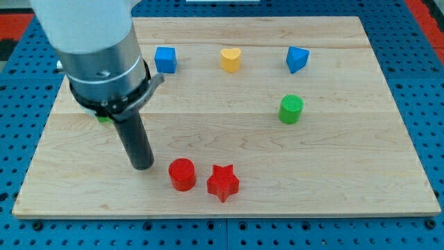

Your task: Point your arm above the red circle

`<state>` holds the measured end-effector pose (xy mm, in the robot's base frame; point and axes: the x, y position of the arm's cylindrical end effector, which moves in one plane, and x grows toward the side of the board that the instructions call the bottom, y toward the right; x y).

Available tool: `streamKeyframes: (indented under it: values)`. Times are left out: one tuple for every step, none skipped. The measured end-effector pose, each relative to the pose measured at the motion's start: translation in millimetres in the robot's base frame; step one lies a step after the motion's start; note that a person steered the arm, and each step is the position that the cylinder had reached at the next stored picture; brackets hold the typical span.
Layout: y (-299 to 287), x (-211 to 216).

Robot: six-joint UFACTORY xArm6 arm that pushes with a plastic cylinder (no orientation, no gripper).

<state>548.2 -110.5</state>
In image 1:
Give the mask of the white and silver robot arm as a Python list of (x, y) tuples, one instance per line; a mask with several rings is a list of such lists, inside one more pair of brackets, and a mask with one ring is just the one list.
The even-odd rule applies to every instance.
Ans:
[(75, 94), (114, 101), (146, 78), (133, 27), (139, 0), (31, 0)]

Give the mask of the green block under arm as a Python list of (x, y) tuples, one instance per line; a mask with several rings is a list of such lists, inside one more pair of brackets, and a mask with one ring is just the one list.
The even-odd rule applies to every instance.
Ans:
[(99, 123), (113, 122), (113, 120), (109, 117), (97, 117), (96, 119)]

